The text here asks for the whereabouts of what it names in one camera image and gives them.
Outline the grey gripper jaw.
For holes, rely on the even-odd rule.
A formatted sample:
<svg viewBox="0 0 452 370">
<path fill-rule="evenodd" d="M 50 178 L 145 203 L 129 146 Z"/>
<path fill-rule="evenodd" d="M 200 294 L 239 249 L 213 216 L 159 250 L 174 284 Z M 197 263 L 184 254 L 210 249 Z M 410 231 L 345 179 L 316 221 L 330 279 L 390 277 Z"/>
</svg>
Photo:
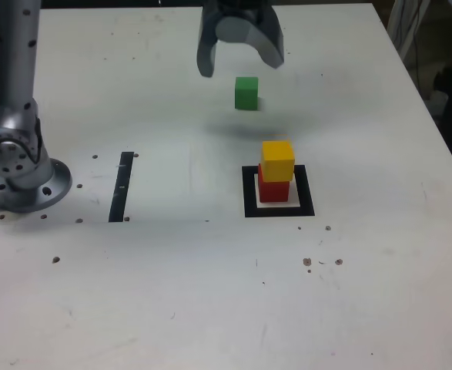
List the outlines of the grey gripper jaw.
<svg viewBox="0 0 452 370">
<path fill-rule="evenodd" d="M 284 63 L 283 33 L 270 1 L 219 1 L 218 40 L 253 47 L 268 66 Z"/>
<path fill-rule="evenodd" d="M 211 78 L 215 68 L 216 27 L 223 18 L 223 5 L 220 1 L 205 1 L 199 27 L 199 41 L 196 63 L 201 76 Z"/>
</svg>

